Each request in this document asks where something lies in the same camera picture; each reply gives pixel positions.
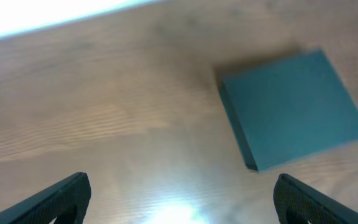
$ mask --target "bright light spot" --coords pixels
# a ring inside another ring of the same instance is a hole
[[[0,0],[0,37],[158,0]]]
[[[206,224],[197,217],[196,211],[188,206],[165,207],[145,224]]]

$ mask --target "teal box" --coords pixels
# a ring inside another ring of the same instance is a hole
[[[321,50],[221,81],[219,93],[250,169],[358,140],[358,110]]]

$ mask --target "wooden table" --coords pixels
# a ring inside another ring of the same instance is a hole
[[[83,171],[85,223],[278,223],[286,172],[358,212],[358,142],[251,172],[216,91],[216,67],[316,47],[358,107],[358,1],[169,1],[0,40],[0,210]]]

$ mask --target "wooden surface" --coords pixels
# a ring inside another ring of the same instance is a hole
[[[315,47],[358,107],[358,1],[169,1],[0,40],[0,210],[83,171],[85,223],[278,223],[286,172],[358,212],[358,142],[251,172],[215,88],[214,67]]]

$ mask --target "table top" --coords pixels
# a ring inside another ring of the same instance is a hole
[[[358,142],[251,172],[216,89],[317,47],[358,107],[358,1],[167,1],[0,40],[0,211],[82,171],[85,223],[278,223],[284,172],[358,212]]]

